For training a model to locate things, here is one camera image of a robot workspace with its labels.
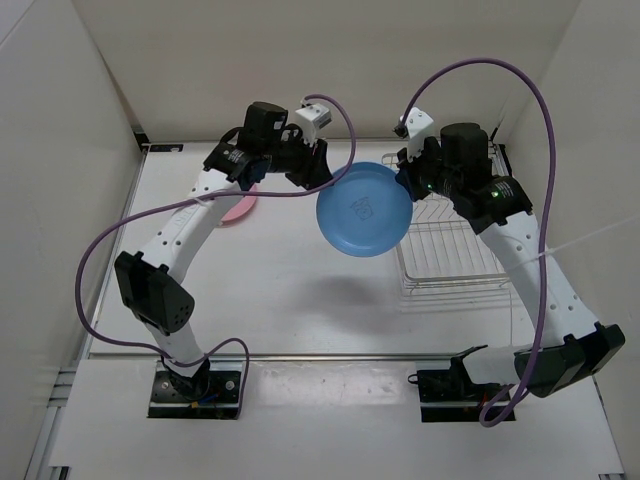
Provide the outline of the blue plate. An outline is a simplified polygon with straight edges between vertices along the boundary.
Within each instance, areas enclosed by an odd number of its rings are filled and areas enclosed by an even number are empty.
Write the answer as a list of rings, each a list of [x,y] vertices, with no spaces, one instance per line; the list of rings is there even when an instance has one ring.
[[[375,257],[393,249],[407,234],[413,202],[382,164],[356,162],[334,172],[340,180],[318,194],[316,221],[336,250]]]

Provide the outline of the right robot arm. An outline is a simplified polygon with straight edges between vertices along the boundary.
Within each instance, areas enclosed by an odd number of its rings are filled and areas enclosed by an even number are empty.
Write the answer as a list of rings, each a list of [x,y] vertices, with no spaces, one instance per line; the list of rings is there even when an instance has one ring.
[[[397,182],[414,201],[435,194],[499,261],[536,330],[537,346],[501,354],[469,351],[449,375],[460,399],[488,383],[523,381],[545,398],[598,373],[622,348],[616,324],[604,325],[583,303],[557,261],[542,254],[541,225],[520,183],[493,171],[489,138],[476,123],[455,123],[433,133],[411,120],[398,130],[407,145],[398,153]]]

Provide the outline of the pink plate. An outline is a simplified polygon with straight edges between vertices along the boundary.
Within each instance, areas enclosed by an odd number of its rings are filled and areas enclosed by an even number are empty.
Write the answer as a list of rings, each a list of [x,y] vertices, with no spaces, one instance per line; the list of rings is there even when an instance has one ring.
[[[257,203],[255,196],[243,196],[221,219],[221,226],[233,225],[251,213]]]

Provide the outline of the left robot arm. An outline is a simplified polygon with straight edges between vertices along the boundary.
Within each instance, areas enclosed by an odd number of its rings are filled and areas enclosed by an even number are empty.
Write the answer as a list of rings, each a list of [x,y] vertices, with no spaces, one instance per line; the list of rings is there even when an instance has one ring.
[[[227,132],[206,157],[189,195],[164,227],[138,252],[121,252],[115,273],[125,307],[167,353],[163,364],[171,386],[189,401],[207,396],[209,362],[189,319],[195,300],[182,282],[197,252],[223,217],[269,173],[282,173],[294,185],[312,190],[332,178],[327,143],[319,131],[331,121],[321,104],[294,113],[254,102],[244,123]]]

